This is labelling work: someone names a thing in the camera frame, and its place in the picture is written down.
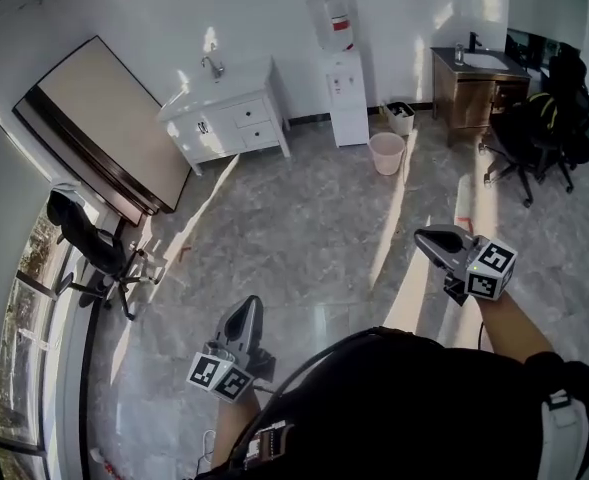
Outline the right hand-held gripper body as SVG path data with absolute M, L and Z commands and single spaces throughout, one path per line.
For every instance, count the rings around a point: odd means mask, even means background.
M 460 306 L 469 296 L 497 301 L 510 281 L 517 251 L 500 240 L 476 237 L 460 261 L 462 269 L 448 273 L 445 292 Z

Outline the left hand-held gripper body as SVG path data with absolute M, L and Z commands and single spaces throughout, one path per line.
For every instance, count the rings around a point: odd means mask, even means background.
M 237 402 L 256 379 L 273 380 L 275 357 L 258 347 L 209 341 L 196 354 L 187 382 L 226 402 Z

